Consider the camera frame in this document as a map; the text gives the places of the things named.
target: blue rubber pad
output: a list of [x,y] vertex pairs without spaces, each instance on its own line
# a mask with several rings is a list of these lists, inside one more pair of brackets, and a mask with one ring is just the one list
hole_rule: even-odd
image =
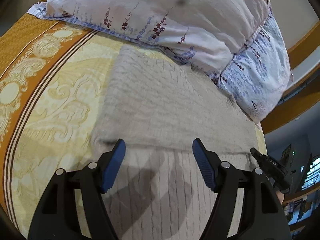
[[121,163],[123,161],[124,155],[125,142],[121,140],[109,162],[109,165],[103,172],[102,189],[104,192],[107,192],[108,189],[112,188],[113,183],[116,180],[118,171],[120,169]]
[[192,152],[201,171],[205,184],[212,191],[216,187],[214,169],[211,167],[204,150],[197,140],[192,143]]

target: bed sheet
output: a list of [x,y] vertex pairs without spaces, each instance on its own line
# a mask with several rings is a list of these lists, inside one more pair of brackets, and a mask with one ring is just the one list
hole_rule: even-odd
[[[93,159],[90,134],[124,44],[129,43],[28,14],[0,38],[0,203],[25,237],[54,171],[75,170]],[[172,61],[130,45],[150,58]],[[256,128],[256,134],[266,153],[262,131]],[[77,201],[81,206],[79,194]]]

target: floor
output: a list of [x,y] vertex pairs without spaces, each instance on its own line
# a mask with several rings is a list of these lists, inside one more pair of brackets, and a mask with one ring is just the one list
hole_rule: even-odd
[[39,0],[11,0],[0,16],[0,36],[2,36],[28,9]]

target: pillowcase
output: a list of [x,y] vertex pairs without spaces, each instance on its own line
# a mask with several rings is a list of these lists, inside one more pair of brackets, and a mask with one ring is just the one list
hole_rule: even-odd
[[264,0],[47,0],[29,13],[158,47],[219,74],[268,15]]

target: gray towel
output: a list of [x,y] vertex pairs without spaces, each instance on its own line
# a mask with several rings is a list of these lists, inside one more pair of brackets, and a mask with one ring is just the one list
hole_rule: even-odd
[[[127,151],[114,186],[104,195],[120,239],[199,239],[216,195],[192,154],[199,137],[236,168],[252,170],[255,124],[211,80],[190,66],[151,59],[124,45],[92,132],[95,157],[118,138]],[[229,235],[237,231],[243,194]]]

